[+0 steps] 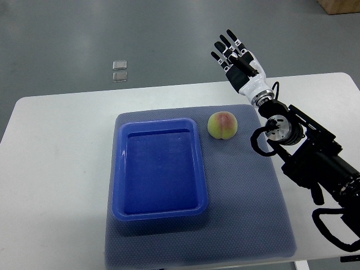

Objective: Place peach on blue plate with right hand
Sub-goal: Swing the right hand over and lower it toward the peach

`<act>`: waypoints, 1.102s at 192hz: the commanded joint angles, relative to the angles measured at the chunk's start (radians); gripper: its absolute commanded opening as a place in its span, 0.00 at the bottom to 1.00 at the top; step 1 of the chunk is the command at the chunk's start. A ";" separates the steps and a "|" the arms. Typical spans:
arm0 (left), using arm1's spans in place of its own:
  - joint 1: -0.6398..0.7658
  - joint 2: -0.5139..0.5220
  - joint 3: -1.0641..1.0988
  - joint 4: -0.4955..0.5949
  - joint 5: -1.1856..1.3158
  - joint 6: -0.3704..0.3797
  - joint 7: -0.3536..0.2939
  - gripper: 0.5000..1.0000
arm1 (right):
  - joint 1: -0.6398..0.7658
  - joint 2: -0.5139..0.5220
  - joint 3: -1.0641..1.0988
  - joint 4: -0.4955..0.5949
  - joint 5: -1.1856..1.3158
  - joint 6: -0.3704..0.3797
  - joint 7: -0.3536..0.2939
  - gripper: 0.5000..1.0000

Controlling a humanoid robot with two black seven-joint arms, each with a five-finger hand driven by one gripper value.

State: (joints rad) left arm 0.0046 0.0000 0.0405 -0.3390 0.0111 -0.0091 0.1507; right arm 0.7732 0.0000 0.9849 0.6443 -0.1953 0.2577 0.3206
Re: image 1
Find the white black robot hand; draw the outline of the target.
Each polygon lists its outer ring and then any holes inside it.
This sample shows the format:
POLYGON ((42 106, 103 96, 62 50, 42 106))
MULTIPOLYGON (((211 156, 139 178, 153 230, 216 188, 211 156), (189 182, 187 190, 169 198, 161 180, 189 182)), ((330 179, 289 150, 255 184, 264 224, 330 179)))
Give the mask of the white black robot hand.
POLYGON ((266 74, 257 58, 231 30, 226 33, 214 43, 217 52, 211 52, 211 56, 224 70, 233 89, 255 107, 273 100, 274 91, 267 84, 266 74))

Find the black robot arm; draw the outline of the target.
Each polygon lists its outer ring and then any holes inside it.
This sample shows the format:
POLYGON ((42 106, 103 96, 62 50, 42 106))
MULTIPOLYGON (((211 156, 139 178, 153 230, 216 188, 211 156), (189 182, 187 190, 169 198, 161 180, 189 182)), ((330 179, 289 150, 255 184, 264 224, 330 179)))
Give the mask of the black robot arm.
POLYGON ((359 251, 358 240, 342 242, 321 219, 322 215, 339 215, 359 235, 359 171, 339 156, 342 147, 334 134, 295 106, 278 100, 279 85, 275 82, 270 94, 257 103, 267 122, 254 131, 251 146, 259 155, 278 155, 283 160, 284 175, 310 190, 318 205, 312 219, 329 242, 347 252, 359 251))

